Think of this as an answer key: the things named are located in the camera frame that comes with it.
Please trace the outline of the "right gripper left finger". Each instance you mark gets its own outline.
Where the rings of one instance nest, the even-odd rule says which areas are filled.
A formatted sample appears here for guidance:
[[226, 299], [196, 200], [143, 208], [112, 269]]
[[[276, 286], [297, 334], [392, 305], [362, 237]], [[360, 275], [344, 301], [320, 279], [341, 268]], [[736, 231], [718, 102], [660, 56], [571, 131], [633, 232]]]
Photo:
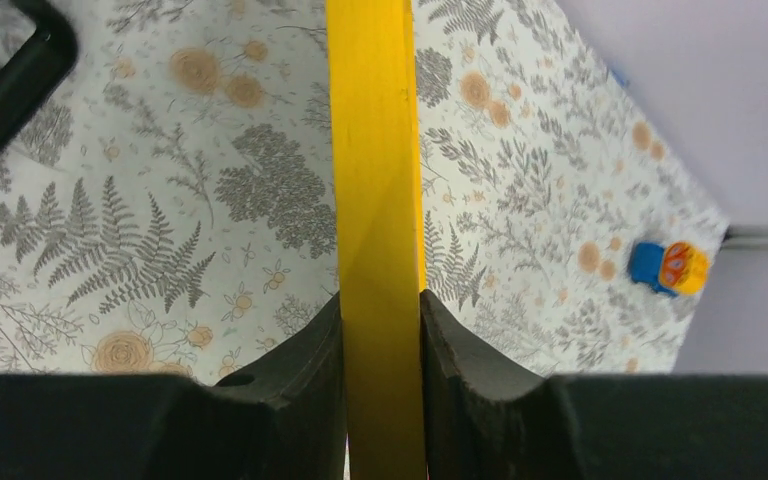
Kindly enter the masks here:
[[339, 479], [339, 302], [213, 386], [177, 374], [0, 374], [0, 479]]

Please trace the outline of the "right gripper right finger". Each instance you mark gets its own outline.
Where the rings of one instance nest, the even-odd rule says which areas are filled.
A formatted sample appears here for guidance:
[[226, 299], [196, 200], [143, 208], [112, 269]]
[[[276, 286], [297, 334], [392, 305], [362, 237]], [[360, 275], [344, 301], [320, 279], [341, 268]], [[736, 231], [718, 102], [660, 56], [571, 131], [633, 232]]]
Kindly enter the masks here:
[[768, 479], [768, 375], [541, 377], [420, 309], [433, 479]]

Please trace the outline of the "yellow wooden picture frame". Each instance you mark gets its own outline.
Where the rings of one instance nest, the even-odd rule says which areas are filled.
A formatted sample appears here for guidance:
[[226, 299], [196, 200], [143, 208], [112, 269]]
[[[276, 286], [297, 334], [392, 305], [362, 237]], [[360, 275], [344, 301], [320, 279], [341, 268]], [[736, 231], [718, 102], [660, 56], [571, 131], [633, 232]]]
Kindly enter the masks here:
[[355, 479], [426, 475], [411, 5], [326, 5], [340, 312]]

